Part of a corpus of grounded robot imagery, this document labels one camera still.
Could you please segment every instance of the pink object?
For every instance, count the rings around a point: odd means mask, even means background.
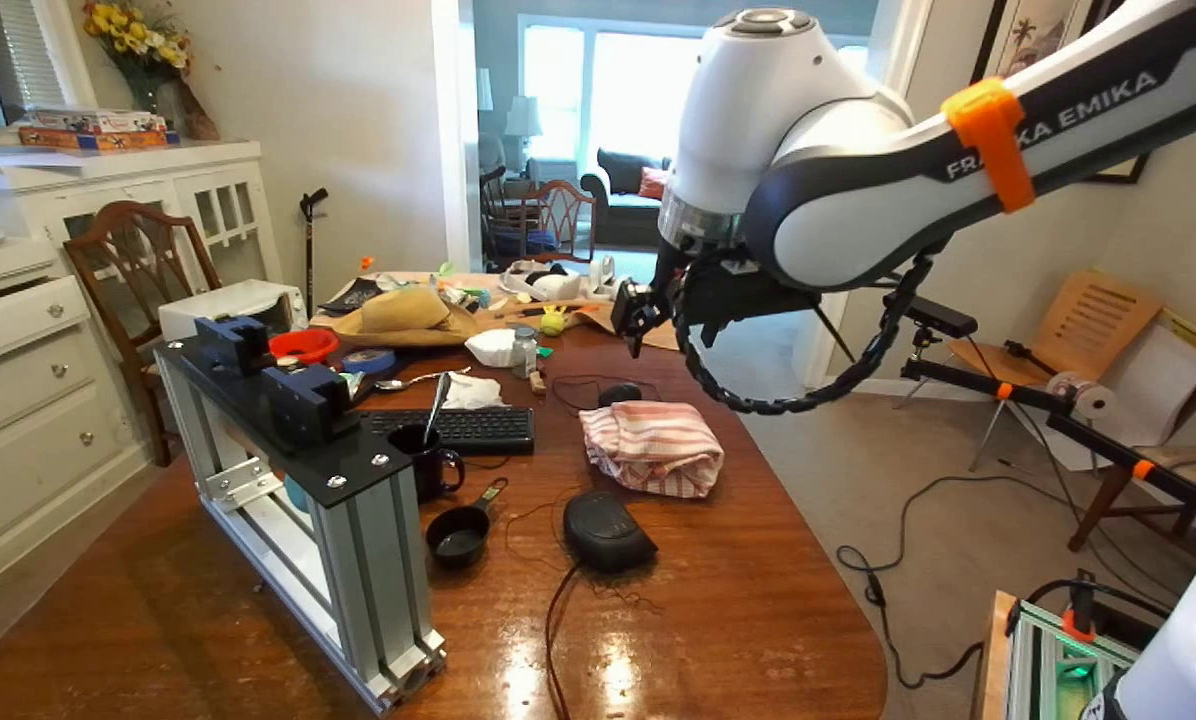
[[[705,500],[724,449],[692,405],[620,399],[579,410],[588,459],[631,491]]]

